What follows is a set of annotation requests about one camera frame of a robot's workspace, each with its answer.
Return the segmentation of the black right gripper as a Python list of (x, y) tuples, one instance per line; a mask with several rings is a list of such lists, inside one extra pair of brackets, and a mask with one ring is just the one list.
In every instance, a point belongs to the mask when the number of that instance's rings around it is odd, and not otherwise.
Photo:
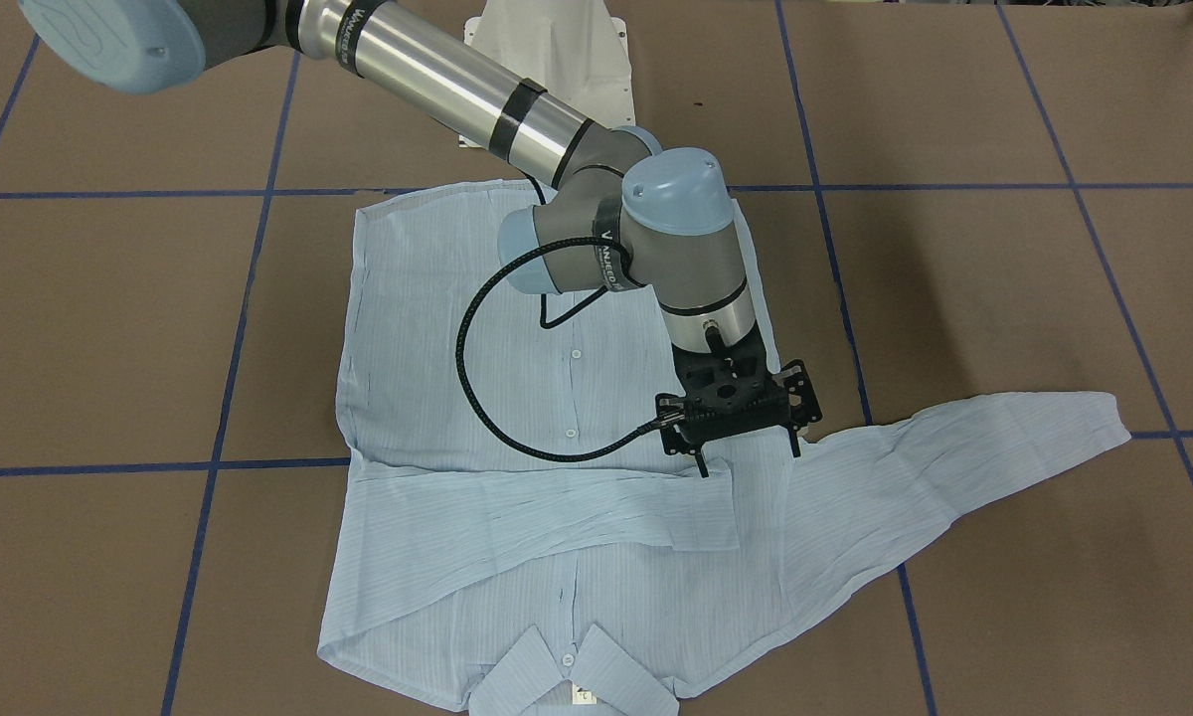
[(784, 364), (773, 372), (767, 365), (762, 332), (748, 331), (727, 345), (719, 331), (706, 331), (701, 352), (672, 346), (672, 362), (684, 395), (655, 396), (657, 430), (665, 453), (692, 453), (698, 475), (710, 470), (701, 449), (733, 436), (764, 428), (783, 428), (790, 453), (801, 458), (799, 431), (822, 419), (822, 408), (804, 362)]

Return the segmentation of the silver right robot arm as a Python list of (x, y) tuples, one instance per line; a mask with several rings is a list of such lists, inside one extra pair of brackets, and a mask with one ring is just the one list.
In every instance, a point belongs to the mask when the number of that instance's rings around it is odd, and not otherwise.
[[(332, 58), (482, 146), (554, 200), (511, 212), (502, 268), (472, 295), (455, 338), (455, 371), (474, 416), (506, 446), (561, 463), (596, 459), (659, 434), (665, 453), (691, 453), (760, 428), (801, 431), (822, 418), (805, 364), (767, 366), (755, 289), (721, 162), (700, 148), (663, 149), (638, 126), (602, 126), (533, 79), (396, 1), (23, 1), (21, 14), (84, 78), (147, 94), (268, 47)], [(684, 393), (657, 394), (655, 416), (582, 453), (511, 439), (472, 389), (465, 345), (475, 313), (500, 282), (524, 294), (654, 290)]]

